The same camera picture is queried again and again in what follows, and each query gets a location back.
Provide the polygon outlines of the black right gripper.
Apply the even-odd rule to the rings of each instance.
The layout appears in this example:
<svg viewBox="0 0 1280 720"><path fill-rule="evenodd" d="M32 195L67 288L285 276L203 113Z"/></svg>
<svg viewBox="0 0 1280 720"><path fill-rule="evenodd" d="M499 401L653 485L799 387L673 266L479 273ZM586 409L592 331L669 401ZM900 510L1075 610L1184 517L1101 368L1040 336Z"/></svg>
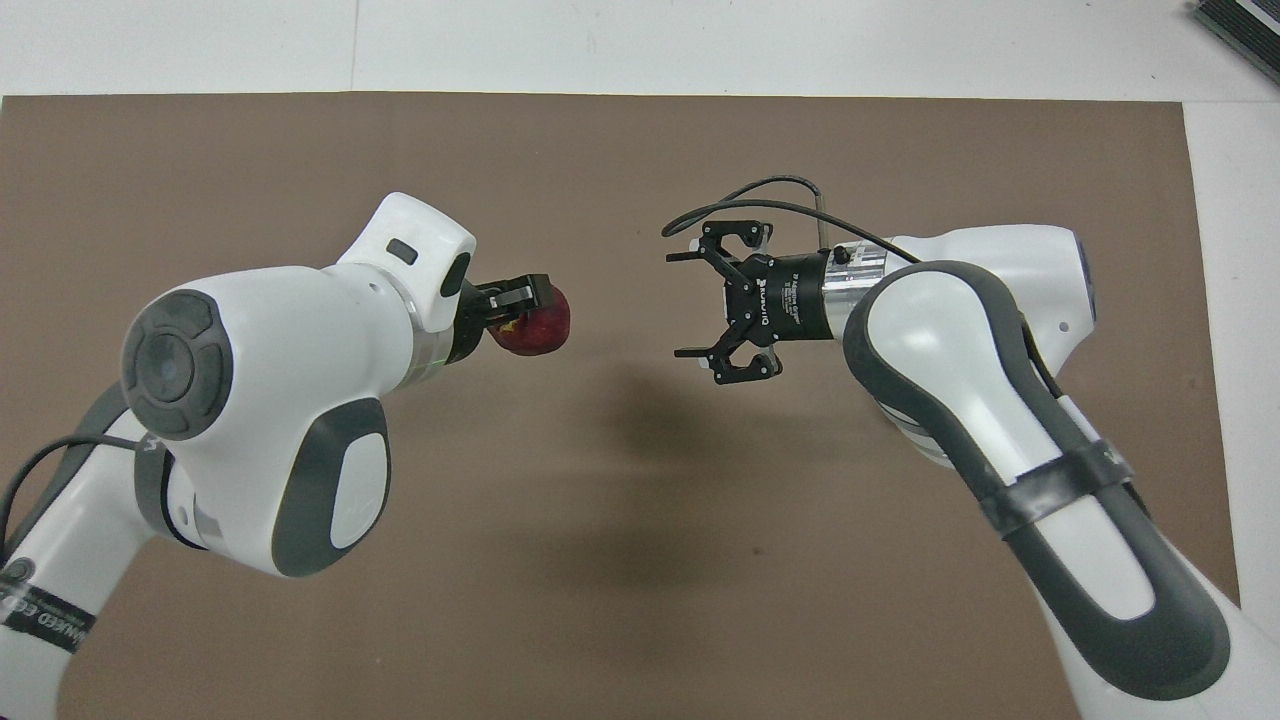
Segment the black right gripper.
<svg viewBox="0 0 1280 720"><path fill-rule="evenodd" d="M703 260L730 288L750 290L750 318L730 319L724 333L709 347L676 348L675 356L695 359L709 370L718 386L767 380L783 365L773 346L780 341L831 340L822 286L827 256L822 252L772 258L753 254L746 260L723 249L726 236L740 238L750 250L767 249L773 225L755 220L700 220L701 234L691 249L666 256L668 263ZM733 354L750 346L742 365Z"/></svg>

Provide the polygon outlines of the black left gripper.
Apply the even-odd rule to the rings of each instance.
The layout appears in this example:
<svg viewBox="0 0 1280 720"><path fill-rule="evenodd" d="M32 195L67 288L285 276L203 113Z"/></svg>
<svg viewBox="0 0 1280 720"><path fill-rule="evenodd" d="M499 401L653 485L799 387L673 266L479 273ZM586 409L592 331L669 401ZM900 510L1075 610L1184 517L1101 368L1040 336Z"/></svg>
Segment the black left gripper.
<svg viewBox="0 0 1280 720"><path fill-rule="evenodd" d="M453 340L447 363L453 364L466 359L493 323L512 322L520 315L553 304L553 284L549 275L541 273L484 284L465 282L452 325Z"/></svg>

